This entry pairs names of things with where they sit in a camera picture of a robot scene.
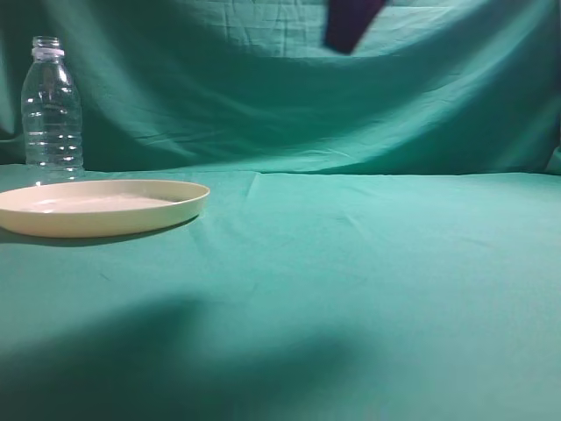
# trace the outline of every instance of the purple cloth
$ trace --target purple cloth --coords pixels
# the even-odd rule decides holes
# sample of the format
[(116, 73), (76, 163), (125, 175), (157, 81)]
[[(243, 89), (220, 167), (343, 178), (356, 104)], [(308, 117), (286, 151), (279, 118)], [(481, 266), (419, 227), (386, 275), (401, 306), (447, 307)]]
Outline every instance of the purple cloth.
[(325, 45), (351, 54), (388, 0), (330, 0)]

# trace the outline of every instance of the green tablecloth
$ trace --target green tablecloth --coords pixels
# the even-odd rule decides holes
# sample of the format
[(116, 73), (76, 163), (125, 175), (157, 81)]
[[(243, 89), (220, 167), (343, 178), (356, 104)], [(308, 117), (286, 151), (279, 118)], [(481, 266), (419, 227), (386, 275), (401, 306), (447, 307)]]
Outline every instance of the green tablecloth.
[(204, 215), (0, 232), (0, 419), (561, 419), (561, 178), (148, 176)]

